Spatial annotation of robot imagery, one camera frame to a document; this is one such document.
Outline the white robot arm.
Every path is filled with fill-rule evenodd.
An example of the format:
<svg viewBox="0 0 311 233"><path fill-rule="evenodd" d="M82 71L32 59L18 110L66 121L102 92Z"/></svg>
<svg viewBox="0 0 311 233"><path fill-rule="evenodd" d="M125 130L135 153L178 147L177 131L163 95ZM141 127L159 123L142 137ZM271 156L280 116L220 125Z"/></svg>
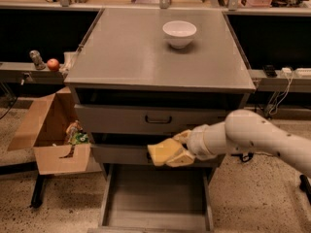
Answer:
<svg viewBox="0 0 311 233"><path fill-rule="evenodd" d="M255 152L269 153L311 178L311 140L272 124L248 111L231 112L223 122L203 124L176 135L177 152L169 157L170 166L188 165L217 155Z"/></svg>

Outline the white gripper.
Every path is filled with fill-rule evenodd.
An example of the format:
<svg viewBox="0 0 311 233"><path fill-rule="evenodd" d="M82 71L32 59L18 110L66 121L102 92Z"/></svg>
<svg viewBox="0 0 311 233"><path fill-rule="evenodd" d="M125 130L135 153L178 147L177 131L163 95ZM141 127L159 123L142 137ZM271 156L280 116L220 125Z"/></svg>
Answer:
<svg viewBox="0 0 311 233"><path fill-rule="evenodd" d="M190 131L184 130L173 136L173 139L181 144L187 144L188 150L182 150L170 157L165 164L170 167L182 167L191 165L197 158L200 161L212 159L214 155L208 151L204 142L204 134L209 126L203 124Z"/></svg>

